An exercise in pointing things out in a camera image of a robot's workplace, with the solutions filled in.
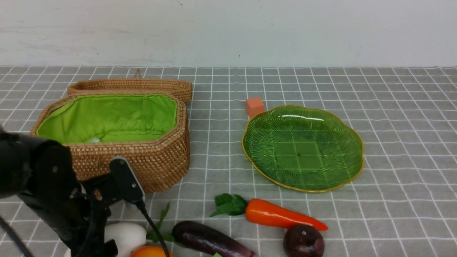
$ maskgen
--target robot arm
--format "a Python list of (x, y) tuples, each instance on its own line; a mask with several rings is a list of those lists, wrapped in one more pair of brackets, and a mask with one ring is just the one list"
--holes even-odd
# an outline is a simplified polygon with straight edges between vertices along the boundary
[(72, 257), (117, 255), (115, 242), (104, 242), (109, 206), (115, 202), (124, 199), (147, 216), (144, 192), (127, 160), (113, 158), (109, 168), (109, 174), (79, 183), (67, 147), (0, 127), (0, 198), (17, 195), (57, 233)]

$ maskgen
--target orange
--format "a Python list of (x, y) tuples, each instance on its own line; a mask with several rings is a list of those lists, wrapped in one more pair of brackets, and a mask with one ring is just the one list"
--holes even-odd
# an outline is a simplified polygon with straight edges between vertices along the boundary
[(130, 254), (130, 257), (165, 257), (161, 246), (142, 246)]

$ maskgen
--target toy vegetable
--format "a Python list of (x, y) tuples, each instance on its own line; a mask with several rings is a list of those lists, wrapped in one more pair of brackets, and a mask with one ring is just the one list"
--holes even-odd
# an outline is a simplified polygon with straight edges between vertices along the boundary
[(237, 194), (231, 196), (224, 193), (216, 196), (214, 200), (218, 210), (212, 213), (210, 217), (220, 214), (231, 216), (246, 214), (248, 221), (260, 225), (290, 229), (295, 225), (303, 224), (312, 226), (319, 231), (329, 229), (327, 225), (314, 218), (285, 209), (262, 199), (255, 198), (248, 203)]
[(199, 252), (221, 257), (259, 257), (231, 237), (195, 221), (181, 221), (171, 234), (177, 242)]

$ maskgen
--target carrot leaves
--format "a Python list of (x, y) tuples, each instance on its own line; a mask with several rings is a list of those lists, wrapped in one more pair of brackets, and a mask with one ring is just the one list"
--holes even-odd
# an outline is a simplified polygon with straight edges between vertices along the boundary
[(230, 216), (243, 215), (245, 213), (248, 202), (241, 196), (234, 194), (231, 196), (228, 193), (223, 193), (214, 198), (216, 203), (217, 211), (213, 212), (210, 217), (214, 217), (221, 214), (227, 214)]

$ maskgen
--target toy carrot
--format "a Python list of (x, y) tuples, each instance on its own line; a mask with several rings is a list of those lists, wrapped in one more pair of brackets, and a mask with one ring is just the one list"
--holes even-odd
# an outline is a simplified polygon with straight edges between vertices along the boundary
[(216, 196), (214, 200), (218, 210), (212, 213), (210, 217), (220, 214), (228, 214), (230, 216), (246, 214), (248, 221), (260, 225), (290, 229), (295, 225), (305, 224), (313, 226), (319, 231), (329, 229), (327, 225), (314, 218), (285, 209), (262, 199), (254, 198), (248, 203), (237, 194), (231, 196), (224, 193)]

